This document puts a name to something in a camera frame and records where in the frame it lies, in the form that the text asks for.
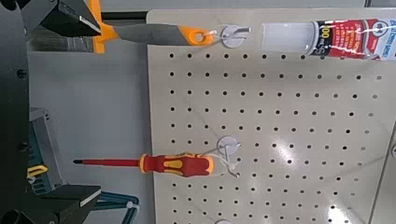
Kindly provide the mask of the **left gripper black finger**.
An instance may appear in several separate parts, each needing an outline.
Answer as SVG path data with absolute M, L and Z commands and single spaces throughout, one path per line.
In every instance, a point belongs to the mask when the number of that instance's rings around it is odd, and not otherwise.
M 66 37 L 101 34 L 84 0 L 20 0 L 20 8 L 26 39 L 38 26 Z
M 1 224 L 82 224 L 99 199 L 99 186 L 63 185 L 50 193 L 1 195 Z

